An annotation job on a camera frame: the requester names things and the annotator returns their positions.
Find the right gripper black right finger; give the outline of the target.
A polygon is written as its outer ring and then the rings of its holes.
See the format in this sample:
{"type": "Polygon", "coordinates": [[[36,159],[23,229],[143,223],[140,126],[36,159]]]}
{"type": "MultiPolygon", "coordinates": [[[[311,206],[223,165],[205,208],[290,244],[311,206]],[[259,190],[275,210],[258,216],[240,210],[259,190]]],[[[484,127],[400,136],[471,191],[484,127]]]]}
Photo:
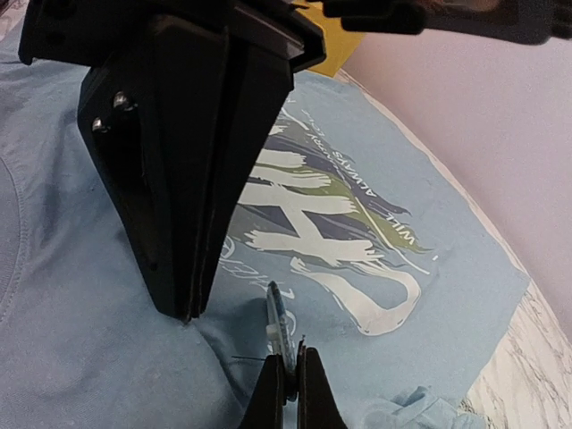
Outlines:
{"type": "Polygon", "coordinates": [[[318,350],[299,344],[297,355],[299,429],[347,429],[332,394],[318,350]]]}

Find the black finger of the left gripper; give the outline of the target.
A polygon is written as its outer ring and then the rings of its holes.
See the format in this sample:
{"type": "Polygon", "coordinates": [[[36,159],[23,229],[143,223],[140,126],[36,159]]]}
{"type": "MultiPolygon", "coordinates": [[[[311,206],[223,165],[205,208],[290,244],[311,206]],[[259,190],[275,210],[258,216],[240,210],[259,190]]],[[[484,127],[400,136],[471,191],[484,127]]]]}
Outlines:
{"type": "Polygon", "coordinates": [[[160,15],[84,79],[80,132],[156,309],[189,320],[226,30],[160,15]]]}
{"type": "Polygon", "coordinates": [[[232,37],[219,104],[191,316],[206,309],[230,220],[286,96],[293,88],[288,60],[232,37]]]}

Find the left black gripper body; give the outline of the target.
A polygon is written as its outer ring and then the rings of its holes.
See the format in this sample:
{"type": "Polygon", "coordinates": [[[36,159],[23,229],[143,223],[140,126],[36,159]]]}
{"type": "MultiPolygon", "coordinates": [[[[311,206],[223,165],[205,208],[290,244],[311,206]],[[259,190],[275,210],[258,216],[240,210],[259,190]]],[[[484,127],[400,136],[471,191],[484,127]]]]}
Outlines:
{"type": "Polygon", "coordinates": [[[322,30],[291,1],[30,1],[19,57],[100,66],[160,15],[282,51],[294,72],[326,57],[322,30]]]}

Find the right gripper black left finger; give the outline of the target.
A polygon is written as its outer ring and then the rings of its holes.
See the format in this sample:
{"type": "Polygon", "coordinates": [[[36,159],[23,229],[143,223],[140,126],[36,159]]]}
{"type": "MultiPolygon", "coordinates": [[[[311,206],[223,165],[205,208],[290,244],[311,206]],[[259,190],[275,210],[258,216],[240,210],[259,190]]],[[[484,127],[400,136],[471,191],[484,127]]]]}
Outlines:
{"type": "Polygon", "coordinates": [[[282,357],[265,359],[239,429],[282,429],[286,403],[282,357]]]}

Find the portrait brooch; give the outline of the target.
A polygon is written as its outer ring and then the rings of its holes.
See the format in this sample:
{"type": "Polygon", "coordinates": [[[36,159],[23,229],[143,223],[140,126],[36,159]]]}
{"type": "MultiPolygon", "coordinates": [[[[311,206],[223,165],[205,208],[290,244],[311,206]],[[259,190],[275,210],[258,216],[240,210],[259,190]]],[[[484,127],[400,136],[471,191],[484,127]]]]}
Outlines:
{"type": "Polygon", "coordinates": [[[266,290],[267,325],[266,336],[270,341],[274,355],[282,357],[285,372],[285,397],[287,401],[295,402],[298,397],[297,360],[286,306],[278,285],[271,281],[266,290]]]}

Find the light blue printed t-shirt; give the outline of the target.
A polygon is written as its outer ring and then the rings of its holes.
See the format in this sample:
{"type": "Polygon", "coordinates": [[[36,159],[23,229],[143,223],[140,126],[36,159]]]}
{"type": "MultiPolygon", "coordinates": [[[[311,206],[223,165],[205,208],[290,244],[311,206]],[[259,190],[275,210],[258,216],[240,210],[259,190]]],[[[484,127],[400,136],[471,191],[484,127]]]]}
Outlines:
{"type": "Polygon", "coordinates": [[[529,281],[466,199],[348,84],[304,72],[223,243],[206,312],[154,308],[80,137],[85,69],[1,43],[1,425],[233,428],[265,290],[353,428],[475,427],[453,409],[529,281]]]}

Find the yellow plastic basket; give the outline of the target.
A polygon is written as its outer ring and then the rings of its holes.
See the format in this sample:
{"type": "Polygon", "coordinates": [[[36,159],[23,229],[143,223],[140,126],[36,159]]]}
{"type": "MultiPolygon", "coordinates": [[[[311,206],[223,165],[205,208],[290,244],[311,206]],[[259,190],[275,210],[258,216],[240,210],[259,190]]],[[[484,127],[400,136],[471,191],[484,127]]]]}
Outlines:
{"type": "Polygon", "coordinates": [[[294,1],[300,6],[300,13],[321,28],[324,33],[326,58],[314,65],[310,71],[327,77],[334,77],[358,48],[365,33],[347,32],[341,26],[340,18],[328,18],[323,14],[321,3],[309,1],[294,1]]]}

